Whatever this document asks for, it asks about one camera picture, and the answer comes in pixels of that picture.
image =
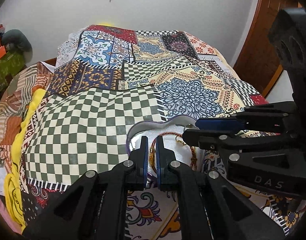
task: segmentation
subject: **yellow towel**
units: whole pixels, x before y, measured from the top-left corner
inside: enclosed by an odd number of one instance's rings
[[[4,182],[4,193],[6,199],[6,208],[9,212],[11,218],[21,225],[21,230],[23,231],[26,227],[23,208],[20,196],[20,187],[19,187],[19,161],[21,156],[21,146],[24,141],[24,136],[28,123],[36,111],[37,106],[42,101],[46,90],[37,89],[33,95],[32,101],[29,104],[28,112],[25,120],[20,124],[21,132],[16,135],[15,140],[11,146],[11,173],[7,174]]]
[[[115,27],[114,24],[107,23],[107,22],[98,23],[97,25],[103,25],[103,26],[108,26],[108,27]]]

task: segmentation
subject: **patchwork bedspread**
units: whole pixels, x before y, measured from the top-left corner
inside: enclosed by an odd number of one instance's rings
[[[239,80],[215,48],[180,31],[132,31],[91,25],[59,47],[56,71],[28,126],[20,164],[25,222],[87,170],[103,172],[126,160],[126,134],[143,120],[179,114],[227,117],[265,103]],[[244,136],[265,135],[244,131]],[[203,171],[224,165],[208,152]],[[236,185],[286,234],[299,212],[286,199]],[[176,195],[150,188],[129,192],[127,236],[178,239]]]
[[[52,75],[42,63],[32,65],[13,78],[0,101],[0,165],[8,173],[11,171],[11,145],[20,132],[26,106],[35,90],[47,87]]]

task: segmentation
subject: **checkered fabric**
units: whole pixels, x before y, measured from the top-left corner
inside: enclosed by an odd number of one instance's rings
[[[246,83],[242,80],[238,80],[236,78],[219,76],[225,83],[229,84],[237,93],[237,95],[242,100],[245,106],[253,106],[254,102],[250,98],[250,95],[258,95],[259,92],[256,91],[254,87],[252,87],[249,83]]]
[[[150,63],[144,65],[124,63],[124,78],[128,80],[147,78],[161,73],[168,69],[180,69],[192,65],[186,57],[178,57],[159,63]]]
[[[136,34],[143,36],[164,36],[164,35],[175,35],[177,31],[161,31],[161,32],[150,32],[150,31],[135,31]]]
[[[87,170],[103,172],[127,160],[132,125],[162,121],[155,93],[148,86],[51,96],[25,154],[27,177],[71,185]]]

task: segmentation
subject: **floral pattern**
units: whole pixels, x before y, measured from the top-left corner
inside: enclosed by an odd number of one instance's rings
[[[199,46],[202,47],[202,48],[206,48],[207,44],[205,42],[201,42],[201,43],[199,43]]]
[[[76,33],[73,33],[72,36],[66,42],[59,46],[56,59],[56,68],[63,66],[64,64],[73,59],[79,44],[80,34],[82,32],[83,29],[79,30]]]
[[[199,79],[189,82],[173,78],[157,89],[161,92],[164,106],[168,110],[167,117],[187,114],[195,119],[201,117],[216,117],[225,113],[221,105],[215,102],[219,92],[205,89]]]
[[[162,219],[158,215],[160,212],[160,209],[158,209],[158,202],[154,200],[154,196],[150,192],[144,192],[141,194],[142,200],[148,200],[147,205],[144,207],[137,206],[138,204],[138,197],[132,196],[132,192],[129,192],[128,198],[127,198],[127,207],[126,207],[126,221],[129,225],[137,224],[138,226],[143,226],[146,224],[150,225],[152,221],[154,222],[161,222]],[[133,218],[131,213],[129,211],[137,209],[138,215],[136,218]]]
[[[197,54],[193,47],[195,44],[192,43],[183,32],[177,32],[176,35],[162,36],[162,40],[166,49],[192,58],[197,58]]]
[[[215,51],[213,48],[207,48],[207,52],[210,54],[215,54]]]
[[[196,47],[196,51],[197,51],[198,53],[202,53],[202,52],[203,52],[203,48],[201,48],[201,47]]]
[[[86,36],[82,39],[75,57],[87,61],[91,65],[105,66],[108,65],[112,51],[112,42],[96,39],[92,36]]]
[[[145,84],[148,84],[148,79],[142,79],[142,80],[138,80],[138,81],[128,81],[127,82],[127,85],[128,85],[129,89],[137,88],[137,87],[139,87],[141,85],[145,85]]]
[[[193,43],[193,44],[198,43],[198,41],[199,41],[199,39],[197,39],[195,37],[190,39],[190,42]]]
[[[31,186],[31,193],[36,198],[36,202],[40,204],[42,208],[44,208],[47,205],[48,192],[56,192],[56,190],[37,187],[34,185]]]
[[[188,49],[188,45],[183,41],[173,41],[170,44],[170,47],[177,52],[183,52]]]
[[[82,38],[87,37],[87,36],[92,36],[93,38],[97,38],[98,34],[99,34],[99,31],[83,31]]]
[[[194,69],[195,72],[199,72],[202,67],[201,66],[191,66],[192,69]]]

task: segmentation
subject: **wooden door frame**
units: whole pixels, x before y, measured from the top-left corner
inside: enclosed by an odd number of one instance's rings
[[[282,72],[283,72],[283,67],[282,67],[282,65],[279,65],[277,70],[275,71],[273,77],[271,78],[269,84],[266,86],[266,88],[264,88],[264,90],[262,92],[262,96],[264,98],[266,98],[269,95],[269,93],[273,89],[274,85],[279,80],[280,76],[282,75]]]
[[[250,26],[249,33],[248,33],[247,36],[246,36],[244,45],[243,45],[243,47],[242,47],[242,49],[241,49],[241,52],[240,52],[240,54],[239,54],[239,56],[238,56],[238,58],[237,58],[237,61],[236,61],[235,64],[234,64],[233,69],[235,68],[237,62],[239,62],[239,60],[241,59],[242,55],[245,53],[245,50],[246,50],[246,48],[247,48],[247,44],[249,43],[249,41],[250,41],[250,39],[251,39],[252,33],[253,33],[253,31],[254,31],[255,24],[256,24],[257,19],[258,19],[258,16],[259,16],[261,4],[262,4],[262,0],[258,0],[258,4],[257,4],[256,10],[255,10],[254,16],[253,16],[253,20],[252,20],[252,23],[251,23],[251,26]]]

